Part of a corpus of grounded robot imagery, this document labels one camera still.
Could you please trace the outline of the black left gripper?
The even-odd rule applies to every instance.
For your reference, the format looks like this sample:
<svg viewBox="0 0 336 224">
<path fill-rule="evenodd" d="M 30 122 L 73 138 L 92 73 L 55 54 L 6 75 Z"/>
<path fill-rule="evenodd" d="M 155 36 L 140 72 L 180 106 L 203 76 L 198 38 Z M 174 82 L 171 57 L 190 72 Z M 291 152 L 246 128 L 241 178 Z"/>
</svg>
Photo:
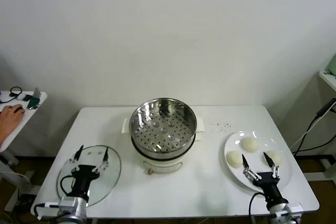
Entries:
<svg viewBox="0 0 336 224">
<path fill-rule="evenodd" d="M 75 152 L 74 157 L 69 161 L 70 172 L 69 174 L 75 179 L 74 185 L 71 190 L 71 197 L 89 198 L 89 187 L 93 180 L 100 177 L 103 171 L 109 165 L 108 148 L 104 153 L 102 163 L 96 168 L 93 165 L 79 165 L 79 158 L 83 150 L 83 145 Z"/>
</svg>

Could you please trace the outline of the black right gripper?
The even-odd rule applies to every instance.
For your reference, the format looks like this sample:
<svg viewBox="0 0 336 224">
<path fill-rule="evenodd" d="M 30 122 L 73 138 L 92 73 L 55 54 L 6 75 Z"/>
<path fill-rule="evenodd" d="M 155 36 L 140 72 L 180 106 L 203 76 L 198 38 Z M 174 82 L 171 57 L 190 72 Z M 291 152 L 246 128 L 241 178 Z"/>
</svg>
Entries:
<svg viewBox="0 0 336 224">
<path fill-rule="evenodd" d="M 279 177 L 279 166 L 277 166 L 272 158 L 264 152 L 265 160 L 268 166 L 271 168 L 272 172 L 261 172 L 255 173 L 252 171 L 248 165 L 248 162 L 244 155 L 242 154 L 243 161 L 243 174 L 245 177 L 251 181 L 255 182 L 255 186 L 262 189 L 264 193 L 265 201 L 267 205 L 278 205 L 283 203 L 283 197 L 277 187 L 277 184 L 280 180 Z"/>
</svg>

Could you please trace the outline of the bare person hand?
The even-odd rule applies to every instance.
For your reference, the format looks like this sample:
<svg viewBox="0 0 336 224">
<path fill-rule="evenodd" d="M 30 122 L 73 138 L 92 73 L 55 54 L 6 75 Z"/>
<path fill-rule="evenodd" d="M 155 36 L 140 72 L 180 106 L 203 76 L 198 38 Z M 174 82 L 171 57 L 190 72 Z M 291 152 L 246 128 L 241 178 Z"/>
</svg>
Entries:
<svg viewBox="0 0 336 224">
<path fill-rule="evenodd" d="M 25 110 L 21 104 L 7 105 L 1 110 L 0 134 L 1 144 L 15 130 L 23 119 Z"/>
</svg>

